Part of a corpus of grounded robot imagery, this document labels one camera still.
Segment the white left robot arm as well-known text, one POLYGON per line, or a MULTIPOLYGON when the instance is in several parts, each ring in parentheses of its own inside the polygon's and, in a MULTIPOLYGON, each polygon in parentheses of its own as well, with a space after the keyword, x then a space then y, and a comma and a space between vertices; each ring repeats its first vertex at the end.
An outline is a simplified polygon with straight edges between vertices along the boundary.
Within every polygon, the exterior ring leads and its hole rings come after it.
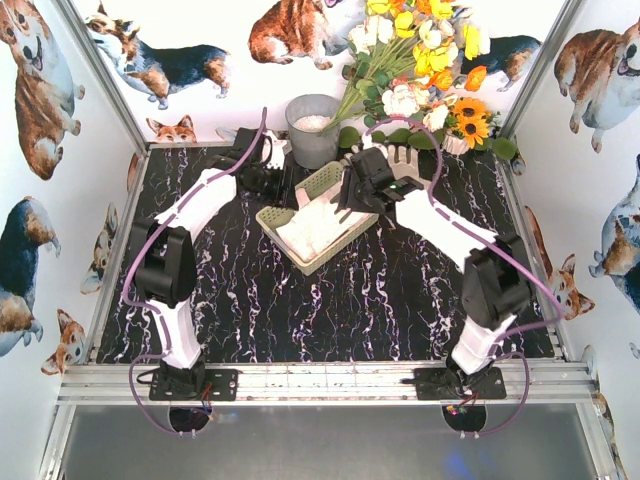
POLYGON ((206 367, 190 304, 197 285, 195 241, 237 196, 268 206, 293 205, 291 167, 289 141, 271 130, 241 128, 172 206, 132 224, 135 257, 122 298, 148 310, 156 323, 162 351, 154 380, 161 392, 192 397, 205 387, 206 367))

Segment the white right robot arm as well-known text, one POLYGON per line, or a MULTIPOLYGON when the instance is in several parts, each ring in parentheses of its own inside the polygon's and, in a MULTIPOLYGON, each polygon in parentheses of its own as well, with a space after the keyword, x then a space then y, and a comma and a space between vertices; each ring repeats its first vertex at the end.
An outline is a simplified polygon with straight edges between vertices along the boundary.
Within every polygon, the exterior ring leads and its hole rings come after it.
POLYGON ((436 200, 432 179, 395 172, 391 161, 398 155, 375 146, 346 154, 340 192, 332 202, 337 212, 394 217, 460 269, 466 319, 447 368, 468 387, 493 363, 508 328, 535 296, 522 265, 524 244, 518 235, 481 228, 436 200))

